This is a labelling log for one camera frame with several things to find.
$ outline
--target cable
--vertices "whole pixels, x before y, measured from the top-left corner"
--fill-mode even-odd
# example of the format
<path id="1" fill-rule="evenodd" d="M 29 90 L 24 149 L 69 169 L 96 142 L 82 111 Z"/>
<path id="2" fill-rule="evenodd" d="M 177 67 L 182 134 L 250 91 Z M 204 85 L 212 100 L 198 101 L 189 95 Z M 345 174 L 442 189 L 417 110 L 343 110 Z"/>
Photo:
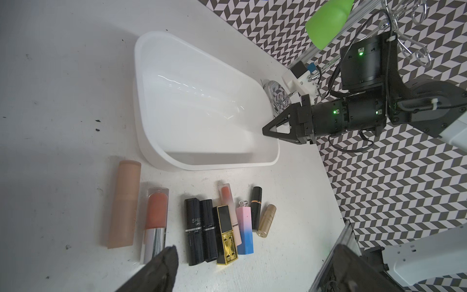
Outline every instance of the cable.
<path id="1" fill-rule="evenodd" d="M 352 47 L 352 45 L 354 44 L 355 40 L 357 39 L 358 35 L 363 31 L 363 29 L 366 27 L 366 25 L 368 24 L 368 22 L 373 19 L 373 17 L 375 15 L 377 15 L 378 13 L 380 12 L 383 12 L 386 14 L 386 17 L 388 18 L 388 22 L 389 22 L 389 31 L 390 31 L 390 37 L 392 35 L 392 22 L 391 22 L 391 18 L 389 16 L 389 13 L 386 11 L 386 10 L 383 10 L 383 9 L 379 9 L 377 11 L 375 11 L 373 14 L 371 14 L 371 16 L 360 26 L 360 28 L 357 30 L 357 32 L 355 33 L 355 36 L 354 38 L 352 39 L 352 41 L 350 42 L 349 46 L 347 47 L 347 51 L 346 53 L 344 54 L 344 56 L 340 59 L 340 62 L 339 64 L 337 65 L 336 69 L 334 70 L 334 72 L 332 73 L 331 75 L 331 79 L 329 80 L 329 83 L 328 83 L 328 89 L 327 89 L 327 93 L 326 95 L 324 96 L 324 98 L 326 98 L 330 93 L 331 93 L 331 89 L 333 87 L 333 84 L 334 84 L 334 81 L 336 80 L 338 74 L 340 73 L 340 67 L 342 65 L 342 61 L 345 60 L 345 58 L 347 57 L 347 54 L 349 53 L 350 51 L 350 48 Z"/>
<path id="2" fill-rule="evenodd" d="M 340 69 L 341 69 L 341 65 L 342 65 L 342 61 L 345 60 L 345 58 L 347 57 L 347 54 L 349 53 L 350 51 L 350 48 L 352 47 L 352 45 L 354 44 L 355 40 L 357 39 L 358 35 L 363 31 L 363 29 L 366 27 L 366 25 L 368 24 L 368 22 L 370 20 L 373 19 L 373 17 L 375 15 L 377 15 L 378 13 L 380 12 L 383 12 L 386 14 L 386 17 L 388 18 L 388 22 L 389 22 L 389 38 L 391 38 L 392 36 L 392 22 L 391 22 L 391 18 L 389 16 L 389 13 L 386 11 L 386 10 L 383 10 L 383 9 L 380 9 L 378 11 L 375 11 L 373 14 L 371 14 L 371 16 L 360 26 L 360 28 L 358 29 L 358 31 L 355 33 L 355 36 L 354 38 L 352 39 L 352 41 L 350 42 L 349 46 L 347 47 L 347 51 L 346 53 L 344 54 L 344 56 L 340 59 L 340 62 L 339 64 L 337 65 L 336 69 L 334 70 L 334 72 L 332 73 L 331 75 L 331 79 L 329 80 L 329 83 L 328 83 L 328 91 L 326 93 L 326 95 L 324 96 L 327 97 L 330 93 L 331 93 L 331 89 L 333 87 L 333 84 L 337 78 L 337 76 L 339 75 L 340 73 Z M 385 80 L 384 80 L 384 87 L 385 87 L 385 90 L 386 90 L 386 105 L 388 104 L 388 98 L 389 98 L 389 85 L 388 85 L 388 74 L 389 74 L 389 63 L 390 63 L 390 50 L 391 50 L 391 44 L 392 42 L 389 41 L 389 45 L 388 45 L 388 57 L 387 57 L 387 62 L 386 62 L 386 74 L 385 74 Z M 360 137 L 362 138 L 362 140 L 364 141 L 367 141 L 367 142 L 370 142 L 370 145 L 368 145 L 367 147 L 363 147 L 363 148 L 359 148 L 359 149 L 354 149 L 354 150 L 348 150 L 348 149 L 343 149 L 343 148 L 339 148 L 337 146 L 335 146 L 332 142 L 331 142 L 331 135 L 328 136 L 328 140 L 329 140 L 329 144 L 335 148 L 336 150 L 339 150 L 339 151 L 342 151 L 342 152 L 345 152 L 345 153 L 361 153 L 361 152 L 365 152 L 367 151 L 368 149 L 371 149 L 374 147 L 375 143 L 374 141 L 371 141 L 370 139 L 368 139 L 364 134 L 363 134 L 363 130 L 359 130 L 358 131 L 358 134 L 360 135 Z"/>
<path id="3" fill-rule="evenodd" d="M 316 65 L 316 69 L 318 69 L 318 72 L 319 72 L 318 94 L 319 94 L 319 96 L 321 97 L 321 89 L 320 89 L 320 87 L 321 87 L 321 77 L 323 77 L 323 72 L 321 71 L 321 68 L 320 68 L 318 65 Z"/>
<path id="4" fill-rule="evenodd" d="M 345 153 L 360 153 L 360 152 L 365 152 L 366 150 L 368 149 L 371 149 L 374 147 L 375 145 L 375 142 L 374 141 L 371 141 L 370 139 L 368 139 L 364 134 L 363 134 L 363 130 L 358 130 L 358 134 L 360 135 L 360 137 L 363 139 L 363 141 L 367 141 L 367 142 L 370 142 L 370 145 L 368 145 L 367 147 L 363 147 L 363 148 L 358 148 L 358 149 L 343 149 L 343 148 L 339 148 L 337 146 L 335 146 L 332 142 L 331 142 L 331 135 L 329 135 L 327 137 L 328 141 L 329 141 L 329 144 L 336 150 L 339 150 L 339 151 L 342 151 L 342 152 L 345 152 Z"/>

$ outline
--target table surface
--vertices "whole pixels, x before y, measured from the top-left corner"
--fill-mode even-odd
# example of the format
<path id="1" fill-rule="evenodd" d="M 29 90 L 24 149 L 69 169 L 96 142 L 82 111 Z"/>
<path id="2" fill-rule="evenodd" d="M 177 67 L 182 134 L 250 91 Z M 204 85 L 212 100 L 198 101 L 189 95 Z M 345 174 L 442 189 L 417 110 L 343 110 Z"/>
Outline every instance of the table surface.
<path id="1" fill-rule="evenodd" d="M 195 0 L 2 5 L 0 291 L 117 289 L 141 268 L 152 186 L 170 189 L 175 291 L 308 291 L 344 226 L 316 146 L 281 142 L 270 167 L 170 173 L 144 159 L 134 127 L 133 48 L 148 31 L 168 31 L 258 82 L 281 82 L 284 66 Z M 122 159 L 142 163 L 136 233 L 133 246 L 107 249 Z M 263 188 L 263 206 L 277 206 L 270 234 L 254 235 L 255 253 L 229 266 L 189 267 L 183 201 L 218 203 L 220 181 L 235 201 Z"/>

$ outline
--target peach lip gloss tube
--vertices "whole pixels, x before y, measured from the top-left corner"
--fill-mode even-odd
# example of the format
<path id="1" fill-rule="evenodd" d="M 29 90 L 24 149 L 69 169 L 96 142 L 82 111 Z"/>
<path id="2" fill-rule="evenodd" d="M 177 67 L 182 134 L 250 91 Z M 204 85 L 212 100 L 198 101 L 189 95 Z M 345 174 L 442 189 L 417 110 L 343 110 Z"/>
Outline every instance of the peach lip gloss tube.
<path id="1" fill-rule="evenodd" d="M 230 221 L 232 223 L 233 238 L 235 239 L 235 245 L 241 244 L 240 229 L 238 228 L 237 212 L 235 211 L 234 199 L 232 198 L 232 191 L 230 190 L 230 184 L 220 185 L 220 200 L 223 205 L 229 206 Z"/>
<path id="2" fill-rule="evenodd" d="M 169 189 L 151 188 L 148 190 L 148 210 L 143 244 L 144 260 L 147 264 L 165 247 L 165 230 L 167 227 L 167 210 L 169 206 Z"/>

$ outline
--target black and white patterned floor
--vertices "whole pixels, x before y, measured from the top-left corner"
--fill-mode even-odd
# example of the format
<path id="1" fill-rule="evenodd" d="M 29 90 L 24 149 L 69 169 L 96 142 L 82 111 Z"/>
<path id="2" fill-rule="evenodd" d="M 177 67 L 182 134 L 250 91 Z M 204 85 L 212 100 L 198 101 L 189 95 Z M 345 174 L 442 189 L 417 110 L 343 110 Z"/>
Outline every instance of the black and white patterned floor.
<path id="1" fill-rule="evenodd" d="M 304 25 L 325 3 L 322 0 L 199 1 L 284 65 L 310 46 Z M 400 58 L 403 81 L 424 75 L 449 80 L 465 89 L 466 0 L 427 0 L 427 4 L 428 18 L 421 25 L 414 26 L 406 16 L 400 20 L 400 30 L 428 46 L 433 64 L 426 69 L 414 60 Z M 375 17 L 363 33 L 376 28 L 382 17 Z M 323 65 L 334 58 L 339 48 L 354 37 L 360 23 L 321 51 L 314 62 Z M 323 74 L 322 85 L 327 84 L 331 73 L 332 70 Z M 351 145 L 354 149 L 364 143 L 356 132 L 335 140 L 341 147 Z M 352 222 L 361 247 L 409 242 L 467 223 L 467 158 L 463 151 L 409 125 L 390 124 L 375 142 L 375 148 L 367 153 L 336 151 L 330 148 L 326 138 L 319 139 L 318 147 L 342 216 Z M 466 292 L 467 276 L 461 273 L 429 279 L 408 290 Z"/>

